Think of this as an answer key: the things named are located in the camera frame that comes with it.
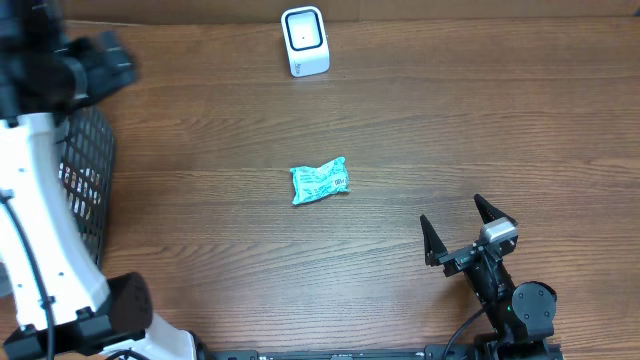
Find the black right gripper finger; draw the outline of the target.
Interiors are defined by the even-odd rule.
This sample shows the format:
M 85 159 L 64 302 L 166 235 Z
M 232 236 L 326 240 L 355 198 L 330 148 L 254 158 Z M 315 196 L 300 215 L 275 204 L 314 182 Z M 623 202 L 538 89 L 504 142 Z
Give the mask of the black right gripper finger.
M 518 226 L 518 222 L 513 217 L 493 206 L 480 194 L 475 194 L 473 199 L 484 224 L 488 224 L 501 218 L 506 218 L 511 224 Z
M 442 259 L 448 255 L 448 250 L 425 215 L 420 216 L 420 224 L 424 238 L 425 263 L 432 267 L 440 266 Z

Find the teal packet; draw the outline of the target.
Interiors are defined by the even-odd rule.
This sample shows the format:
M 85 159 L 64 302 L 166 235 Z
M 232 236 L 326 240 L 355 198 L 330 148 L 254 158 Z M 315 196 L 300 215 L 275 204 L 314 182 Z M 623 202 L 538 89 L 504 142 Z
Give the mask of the teal packet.
M 292 204 L 299 206 L 328 196 L 349 193 L 350 176 L 346 158 L 335 158 L 320 167 L 299 166 L 290 169 L 294 187 Z

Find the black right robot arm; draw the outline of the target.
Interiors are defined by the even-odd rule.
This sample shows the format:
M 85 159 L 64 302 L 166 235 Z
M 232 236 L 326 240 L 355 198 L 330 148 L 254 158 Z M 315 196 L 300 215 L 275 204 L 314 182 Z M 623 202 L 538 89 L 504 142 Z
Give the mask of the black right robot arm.
M 515 285 L 503 258 L 516 249 L 518 222 L 479 194 L 474 202 L 482 218 L 472 244 L 448 251 L 425 215 L 420 216 L 425 263 L 441 266 L 445 276 L 462 273 L 481 308 L 445 345 L 428 345 L 427 359 L 562 360 L 554 334 L 557 293 L 539 281 Z

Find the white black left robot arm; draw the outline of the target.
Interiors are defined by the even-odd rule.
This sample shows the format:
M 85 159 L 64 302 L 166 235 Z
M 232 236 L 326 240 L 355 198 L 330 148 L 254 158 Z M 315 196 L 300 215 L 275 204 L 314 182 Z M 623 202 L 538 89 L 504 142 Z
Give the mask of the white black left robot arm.
M 106 278 L 89 256 L 63 188 L 58 127 L 135 82 L 132 56 L 110 32 L 69 40 L 51 1 L 1 5 L 1 260 L 17 329 L 11 359 L 207 359 L 194 333 L 152 306 L 136 272 Z

